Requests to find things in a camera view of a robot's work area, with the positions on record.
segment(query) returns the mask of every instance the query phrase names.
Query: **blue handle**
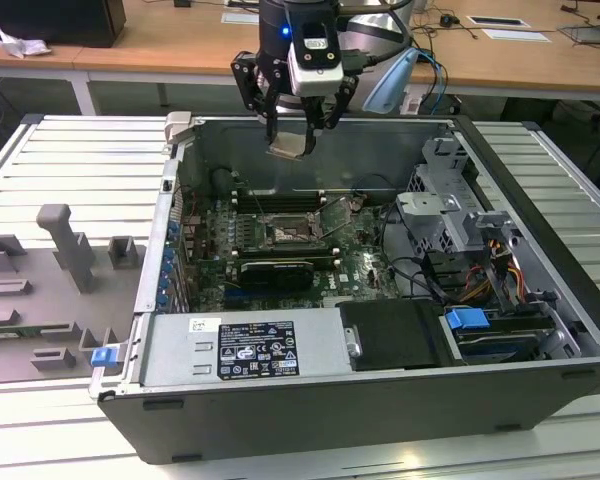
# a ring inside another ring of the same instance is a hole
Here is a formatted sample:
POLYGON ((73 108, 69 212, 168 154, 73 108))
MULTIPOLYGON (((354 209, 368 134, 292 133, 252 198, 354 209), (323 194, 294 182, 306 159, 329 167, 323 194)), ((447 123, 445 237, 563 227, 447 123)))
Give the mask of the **blue handle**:
POLYGON ((409 83, 419 53, 417 49, 410 48, 398 57, 398 60, 389 67, 387 73, 367 97, 362 106, 363 111, 389 113, 398 106, 402 101, 402 94, 409 83))

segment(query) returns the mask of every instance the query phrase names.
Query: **motherboard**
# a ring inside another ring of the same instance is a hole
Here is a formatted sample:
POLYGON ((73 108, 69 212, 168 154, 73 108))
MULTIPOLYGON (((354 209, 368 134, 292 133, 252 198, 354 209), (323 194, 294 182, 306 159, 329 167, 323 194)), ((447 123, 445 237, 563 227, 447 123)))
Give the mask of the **motherboard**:
POLYGON ((381 208, 350 194, 186 205, 191 311, 335 307, 398 298, 379 246, 381 208))

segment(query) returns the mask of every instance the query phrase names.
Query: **warning label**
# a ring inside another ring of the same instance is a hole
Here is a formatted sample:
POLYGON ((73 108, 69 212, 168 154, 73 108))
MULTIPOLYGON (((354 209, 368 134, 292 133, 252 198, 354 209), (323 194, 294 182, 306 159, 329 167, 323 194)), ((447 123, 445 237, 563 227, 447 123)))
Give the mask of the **warning label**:
POLYGON ((222 380, 300 374, 293 322, 220 325, 218 347, 222 380))

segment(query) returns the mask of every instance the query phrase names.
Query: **blue cable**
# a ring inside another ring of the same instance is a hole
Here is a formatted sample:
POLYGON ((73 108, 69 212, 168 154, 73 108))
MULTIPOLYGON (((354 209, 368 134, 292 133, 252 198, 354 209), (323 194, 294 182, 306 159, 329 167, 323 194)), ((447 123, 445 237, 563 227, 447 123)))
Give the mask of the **blue cable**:
POLYGON ((436 74, 438 75, 438 85, 439 85, 440 89, 438 91, 438 96, 436 97, 436 103, 433 104, 433 108, 431 109, 431 115, 433 115, 436 111, 436 108, 438 108, 440 101, 442 100, 442 89, 444 86, 444 77, 442 75, 442 69, 440 68, 440 65, 438 64, 438 62, 436 62, 433 59, 433 57, 426 54, 425 52, 423 52, 420 49, 418 49, 418 52, 420 52, 420 55, 422 55, 431 64, 431 66, 436 70, 436 74))

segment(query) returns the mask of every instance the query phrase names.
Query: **desk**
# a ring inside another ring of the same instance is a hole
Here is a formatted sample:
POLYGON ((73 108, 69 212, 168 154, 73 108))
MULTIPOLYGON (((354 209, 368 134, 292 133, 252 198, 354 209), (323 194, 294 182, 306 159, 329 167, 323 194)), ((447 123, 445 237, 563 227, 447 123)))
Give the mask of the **desk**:
MULTIPOLYGON (((519 17, 533 29, 553 30, 582 19, 560 11, 561 0, 437 0, 453 8, 464 25, 466 15, 519 17)), ((89 82, 120 81, 233 85, 229 64, 240 50, 255 51, 254 25, 221 23, 220 6, 174 8, 169 1, 125 0, 127 24, 113 48, 53 46, 53 54, 18 60, 0 50, 0 77, 52 78, 71 82, 80 110, 95 115, 89 82)), ((581 3, 592 19, 600 4, 581 3)), ((431 12, 430 22, 439 14, 431 12)), ((414 18, 414 21, 427 21, 414 18)), ((440 31, 434 39, 438 59, 449 71, 448 93, 506 97, 600 101, 600 49, 574 47, 559 32, 545 34, 551 43, 491 40, 475 31, 440 31)), ((416 36, 427 45, 426 37, 416 36)), ((427 65, 418 65, 412 83, 429 85, 427 65)))

